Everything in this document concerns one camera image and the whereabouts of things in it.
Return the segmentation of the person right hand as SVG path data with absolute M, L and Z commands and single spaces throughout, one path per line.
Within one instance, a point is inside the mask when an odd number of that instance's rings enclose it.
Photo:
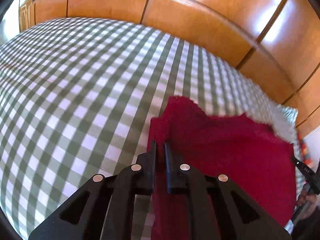
M 306 187 L 304 185 L 296 201 L 296 206 L 300 207 L 305 203 L 310 203 L 310 206 L 303 213 L 302 215 L 303 219 L 311 216 L 312 213 L 315 211 L 316 207 L 319 205 L 319 197 L 316 194 L 308 193 L 308 190 L 306 190 Z

